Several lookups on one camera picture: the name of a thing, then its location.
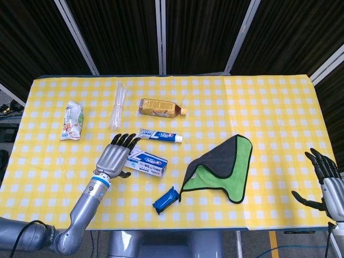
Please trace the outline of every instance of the yellow checkered tablecloth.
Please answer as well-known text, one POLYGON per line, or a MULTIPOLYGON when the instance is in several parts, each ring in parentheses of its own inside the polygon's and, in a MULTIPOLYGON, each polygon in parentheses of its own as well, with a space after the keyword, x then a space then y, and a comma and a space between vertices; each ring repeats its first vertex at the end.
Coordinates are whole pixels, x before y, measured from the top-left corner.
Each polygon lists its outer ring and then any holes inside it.
POLYGON ((0 216, 40 219, 57 228, 89 182, 105 146, 117 82, 128 93, 121 133, 147 128, 178 133, 182 144, 141 140, 138 148, 168 160, 162 178, 134 171, 116 178, 89 228, 271 229, 326 226, 327 217, 297 203, 290 191, 319 200, 320 187, 304 152, 333 159, 314 87, 306 75, 95 77, 35 80, 4 182, 0 216), (141 98, 165 99, 188 109, 173 119, 138 113, 141 98), (68 100, 84 106, 79 141, 60 141, 68 100), (179 190, 188 164, 234 134, 248 137, 253 155, 246 195, 231 203, 219 190, 184 192, 159 216, 152 203, 172 185, 179 190))

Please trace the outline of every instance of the black curtain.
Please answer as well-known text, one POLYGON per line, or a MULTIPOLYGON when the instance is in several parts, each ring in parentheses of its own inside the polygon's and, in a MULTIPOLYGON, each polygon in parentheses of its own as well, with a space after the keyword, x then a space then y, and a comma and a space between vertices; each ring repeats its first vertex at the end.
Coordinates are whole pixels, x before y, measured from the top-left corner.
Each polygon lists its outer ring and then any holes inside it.
POLYGON ((0 82, 26 101, 45 74, 90 74, 53 0, 0 1, 0 82))
POLYGON ((344 62, 316 85, 334 156, 344 172, 344 62))
POLYGON ((249 0, 166 0, 167 74, 224 71, 249 0))
POLYGON ((154 0, 67 3, 100 74, 159 74, 154 0))
POLYGON ((343 0, 262 0, 231 74, 311 76, 342 44, 343 0))

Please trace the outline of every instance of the toothpaste tube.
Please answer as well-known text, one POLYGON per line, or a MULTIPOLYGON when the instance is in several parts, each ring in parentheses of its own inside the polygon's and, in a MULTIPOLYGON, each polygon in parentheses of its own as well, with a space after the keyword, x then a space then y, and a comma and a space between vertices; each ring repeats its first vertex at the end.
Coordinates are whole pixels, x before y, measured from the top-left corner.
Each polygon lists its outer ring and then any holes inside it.
POLYGON ((183 137, 175 133, 164 133, 159 131, 140 129, 138 137, 142 139, 153 139, 159 141, 182 142, 183 137))
POLYGON ((161 177, 166 170, 167 160, 134 148, 127 157, 124 167, 161 177))

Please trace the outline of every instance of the yellow floor stripe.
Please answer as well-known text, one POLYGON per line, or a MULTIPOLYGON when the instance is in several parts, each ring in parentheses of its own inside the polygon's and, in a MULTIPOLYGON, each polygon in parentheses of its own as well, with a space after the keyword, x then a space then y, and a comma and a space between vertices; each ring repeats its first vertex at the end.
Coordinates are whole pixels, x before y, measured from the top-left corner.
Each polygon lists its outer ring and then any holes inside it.
MULTIPOLYGON (((277 247, 276 232, 275 231, 269 231, 269 237, 270 237, 270 246, 271 246, 271 248, 276 248, 277 247)), ((273 250, 271 252, 271 257, 272 258, 280 258, 280 256, 278 255, 278 249, 273 250)))

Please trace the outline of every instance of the green microfiber cloth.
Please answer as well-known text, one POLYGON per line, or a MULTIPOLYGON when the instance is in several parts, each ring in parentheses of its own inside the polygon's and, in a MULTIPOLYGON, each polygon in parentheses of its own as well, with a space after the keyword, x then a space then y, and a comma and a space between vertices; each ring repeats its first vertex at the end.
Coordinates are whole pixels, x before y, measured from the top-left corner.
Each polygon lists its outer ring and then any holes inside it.
POLYGON ((237 134, 192 161, 185 173, 180 201, 184 191, 221 189, 231 202, 241 203, 251 154, 251 142, 237 134))

